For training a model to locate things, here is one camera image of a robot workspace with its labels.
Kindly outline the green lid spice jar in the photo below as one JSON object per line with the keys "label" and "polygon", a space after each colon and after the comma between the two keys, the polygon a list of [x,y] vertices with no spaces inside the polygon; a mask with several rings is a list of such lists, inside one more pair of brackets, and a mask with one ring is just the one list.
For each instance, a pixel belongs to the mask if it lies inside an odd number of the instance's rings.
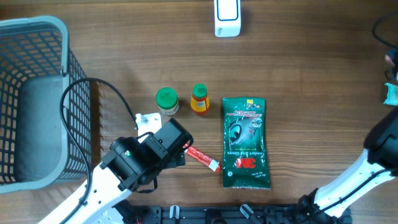
{"label": "green lid spice jar", "polygon": [[164,115],[171,116],[179,109],[178,96],[173,88],[161,88],[157,92],[155,100],[160,112]]}

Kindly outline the red sauce bottle green cap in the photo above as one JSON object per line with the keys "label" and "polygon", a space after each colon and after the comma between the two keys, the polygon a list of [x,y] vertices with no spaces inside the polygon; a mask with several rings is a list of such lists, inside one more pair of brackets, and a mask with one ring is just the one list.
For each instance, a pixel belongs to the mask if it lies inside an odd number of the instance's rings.
{"label": "red sauce bottle green cap", "polygon": [[197,115],[203,116],[208,112],[210,100],[207,87],[204,84],[198,83],[193,87],[190,106]]}

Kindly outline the green 3M gloves packet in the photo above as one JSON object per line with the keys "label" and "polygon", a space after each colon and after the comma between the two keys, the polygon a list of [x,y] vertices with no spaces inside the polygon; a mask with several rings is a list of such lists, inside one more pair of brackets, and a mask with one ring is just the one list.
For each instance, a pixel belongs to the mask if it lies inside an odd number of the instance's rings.
{"label": "green 3M gloves packet", "polygon": [[223,98],[223,187],[270,189],[266,100]]}

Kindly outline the teal wet wipes packet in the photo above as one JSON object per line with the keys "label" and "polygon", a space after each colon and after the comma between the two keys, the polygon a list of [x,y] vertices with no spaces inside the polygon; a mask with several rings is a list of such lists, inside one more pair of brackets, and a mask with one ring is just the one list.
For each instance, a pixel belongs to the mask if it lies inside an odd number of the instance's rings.
{"label": "teal wet wipes packet", "polygon": [[397,106],[398,105],[398,87],[391,83],[384,84],[387,87],[387,95],[384,100],[385,105]]}

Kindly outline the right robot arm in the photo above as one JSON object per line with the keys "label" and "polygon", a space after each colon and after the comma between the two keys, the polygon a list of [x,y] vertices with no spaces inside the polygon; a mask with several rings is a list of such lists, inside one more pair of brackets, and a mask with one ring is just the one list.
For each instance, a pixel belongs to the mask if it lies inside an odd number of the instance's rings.
{"label": "right robot arm", "polygon": [[358,159],[331,183],[300,199],[297,223],[338,223],[346,209],[397,177],[397,107],[370,130]]}

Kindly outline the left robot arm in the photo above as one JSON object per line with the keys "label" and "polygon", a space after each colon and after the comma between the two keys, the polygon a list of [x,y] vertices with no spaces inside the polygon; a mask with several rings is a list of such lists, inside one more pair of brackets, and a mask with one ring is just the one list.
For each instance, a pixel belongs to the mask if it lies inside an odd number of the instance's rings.
{"label": "left robot arm", "polygon": [[192,135],[174,118],[156,133],[118,138],[91,178],[41,222],[93,223],[133,192],[141,193],[140,186],[155,183],[168,163],[192,144]]}

